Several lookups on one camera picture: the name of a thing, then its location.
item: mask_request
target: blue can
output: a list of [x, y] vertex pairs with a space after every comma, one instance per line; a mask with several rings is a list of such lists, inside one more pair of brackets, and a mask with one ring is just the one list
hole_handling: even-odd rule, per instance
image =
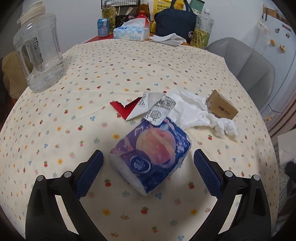
[[98, 36], [107, 37], [109, 36], [109, 19], [102, 18], [98, 20]]

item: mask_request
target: small brown box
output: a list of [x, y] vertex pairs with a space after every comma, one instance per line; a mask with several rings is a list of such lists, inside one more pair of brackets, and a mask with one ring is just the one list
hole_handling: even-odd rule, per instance
[[219, 118], [232, 120], [238, 113], [237, 109], [216, 90], [214, 90], [207, 99], [207, 104], [210, 111]]

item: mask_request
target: bottle cap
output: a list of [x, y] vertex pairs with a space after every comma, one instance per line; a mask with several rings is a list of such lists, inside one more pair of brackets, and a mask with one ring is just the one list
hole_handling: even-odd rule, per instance
[[45, 6], [43, 5], [42, 1], [38, 1], [29, 7], [27, 13], [22, 14], [20, 16], [19, 20], [17, 20], [17, 23], [20, 23], [21, 25], [23, 25], [25, 22], [29, 21], [30, 19], [35, 18], [42, 14], [45, 14]]

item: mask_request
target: navy blue bag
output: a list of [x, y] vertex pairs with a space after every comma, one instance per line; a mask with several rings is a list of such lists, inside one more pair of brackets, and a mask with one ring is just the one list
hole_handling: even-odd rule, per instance
[[154, 15], [156, 35], [163, 37], [175, 33], [190, 43], [195, 28], [196, 15], [187, 0], [184, 0], [186, 11], [174, 9], [175, 2], [176, 0], [172, 0], [170, 8]]

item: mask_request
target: wall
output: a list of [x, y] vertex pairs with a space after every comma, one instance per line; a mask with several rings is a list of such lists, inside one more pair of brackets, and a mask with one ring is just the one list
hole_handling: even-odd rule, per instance
[[[36, 0], [25, 0], [23, 12]], [[225, 37], [241, 40], [262, 15], [262, 4], [271, 0], [205, 0], [204, 8], [215, 20], [210, 43]], [[47, 12], [57, 16], [57, 33], [62, 52], [97, 35], [101, 18], [100, 0], [43, 0]]]
[[[24, 0], [23, 12], [37, 0]], [[102, 18], [100, 0], [43, 0], [46, 12], [57, 17], [57, 35], [62, 53], [98, 35], [97, 21]]]
[[14, 11], [2, 32], [0, 33], [0, 58], [14, 51], [13, 37], [20, 28], [17, 20], [22, 14], [22, 4]]

